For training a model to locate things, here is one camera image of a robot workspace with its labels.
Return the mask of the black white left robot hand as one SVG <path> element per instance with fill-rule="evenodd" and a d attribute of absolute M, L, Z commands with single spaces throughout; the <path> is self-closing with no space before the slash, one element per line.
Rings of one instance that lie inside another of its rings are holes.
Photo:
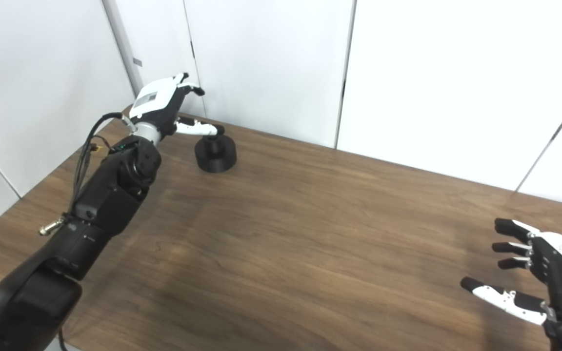
<path fill-rule="evenodd" d="M 145 85 L 139 92 L 129 118 L 134 131 L 132 135 L 144 138 L 153 145 L 158 145 L 167 136 L 174 133 L 194 136 L 221 136 L 225 128 L 190 117 L 179 117 L 185 98 L 194 93 L 199 97 L 205 95 L 199 85 L 186 82 L 187 73 L 174 77 L 161 78 Z"/>

